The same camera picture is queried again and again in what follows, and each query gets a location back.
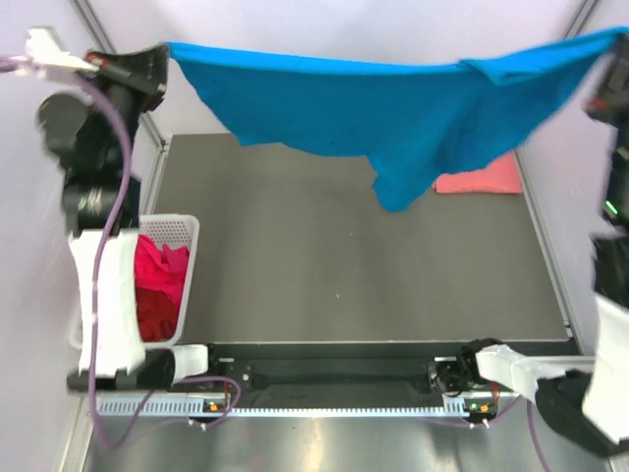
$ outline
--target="red cloth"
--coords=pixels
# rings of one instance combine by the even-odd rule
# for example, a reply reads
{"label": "red cloth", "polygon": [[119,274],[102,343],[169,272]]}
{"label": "red cloth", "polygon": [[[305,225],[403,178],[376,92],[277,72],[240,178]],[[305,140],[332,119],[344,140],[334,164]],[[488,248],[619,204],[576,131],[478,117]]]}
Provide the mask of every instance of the red cloth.
{"label": "red cloth", "polygon": [[439,194],[522,193],[522,182],[513,151],[507,152],[482,170],[453,175],[443,174],[436,179],[432,187]]}
{"label": "red cloth", "polygon": [[144,342],[170,339],[175,334],[184,293],[188,248],[160,251],[140,236],[136,247],[135,276],[138,325]]}
{"label": "red cloth", "polygon": [[142,341],[163,341],[175,335],[179,310],[164,292],[136,287],[136,303]]}
{"label": "red cloth", "polygon": [[136,287],[164,292],[177,307],[181,306],[186,281],[188,248],[157,249],[148,236],[141,235],[136,247]]}

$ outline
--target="plastic basket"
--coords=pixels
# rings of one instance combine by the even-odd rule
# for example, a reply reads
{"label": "plastic basket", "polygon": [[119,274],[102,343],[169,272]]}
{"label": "plastic basket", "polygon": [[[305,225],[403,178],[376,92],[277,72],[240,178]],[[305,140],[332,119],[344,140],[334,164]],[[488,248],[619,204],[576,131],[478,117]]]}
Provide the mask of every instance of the plastic basket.
{"label": "plastic basket", "polygon": [[[179,341],[184,330],[186,321],[186,311],[188,308],[188,297],[190,296],[190,286],[197,258],[197,244],[199,241],[199,220],[188,214],[148,214],[140,216],[140,232],[152,239],[158,248],[162,244],[167,244],[172,249],[186,246],[190,250],[190,260],[186,270],[186,281],[184,283],[184,293],[179,309],[179,318],[175,334],[170,339],[159,342],[146,342],[146,349],[158,349],[173,346]],[[83,346],[83,327],[81,324],[81,311],[75,316],[70,330],[70,345],[77,349]]]}

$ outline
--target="blue towel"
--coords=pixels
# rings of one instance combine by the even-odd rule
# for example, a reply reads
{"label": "blue towel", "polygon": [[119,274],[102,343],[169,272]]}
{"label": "blue towel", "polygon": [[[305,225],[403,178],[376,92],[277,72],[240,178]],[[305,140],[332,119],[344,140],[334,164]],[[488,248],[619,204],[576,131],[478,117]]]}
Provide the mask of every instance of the blue towel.
{"label": "blue towel", "polygon": [[521,144],[628,31],[437,66],[170,47],[200,99],[241,145],[366,154],[380,203],[396,211],[439,175],[484,168]]}

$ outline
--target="gray table surface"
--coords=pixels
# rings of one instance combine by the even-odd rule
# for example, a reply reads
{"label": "gray table surface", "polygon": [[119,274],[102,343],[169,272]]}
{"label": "gray table surface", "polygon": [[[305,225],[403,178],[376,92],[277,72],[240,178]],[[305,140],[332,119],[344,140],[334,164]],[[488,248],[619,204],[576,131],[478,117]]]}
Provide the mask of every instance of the gray table surface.
{"label": "gray table surface", "polygon": [[158,213],[200,220],[186,342],[564,339],[523,196],[389,213],[364,158],[174,138]]}

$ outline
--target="white panel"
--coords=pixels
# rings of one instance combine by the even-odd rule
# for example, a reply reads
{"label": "white panel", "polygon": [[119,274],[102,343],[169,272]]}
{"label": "white panel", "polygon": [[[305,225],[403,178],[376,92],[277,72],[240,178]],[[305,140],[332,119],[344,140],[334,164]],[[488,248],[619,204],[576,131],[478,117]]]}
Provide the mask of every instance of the white panel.
{"label": "white panel", "polygon": [[[396,63],[492,56],[557,39],[574,0],[91,0],[121,51],[159,41]],[[165,135],[224,128],[171,64]]]}
{"label": "white panel", "polygon": [[[0,53],[22,53],[27,28],[40,25],[56,28],[78,54],[94,47],[70,2],[30,0],[28,8],[1,2]],[[7,471],[57,470],[78,406],[65,387],[78,362],[68,344],[78,285],[60,210],[62,174],[44,154],[34,120],[58,89],[0,76],[0,456]],[[146,140],[138,138],[139,173],[155,157]]]}
{"label": "white panel", "polygon": [[[629,24],[629,3],[605,0],[586,32],[622,24]],[[598,331],[591,288],[594,249],[590,235],[610,231],[600,217],[600,202],[612,130],[590,120],[582,107],[595,91],[607,62],[608,58],[601,59],[569,104],[542,126],[521,152],[542,210],[549,244],[557,257],[573,314],[573,328],[588,354],[593,352]]]}

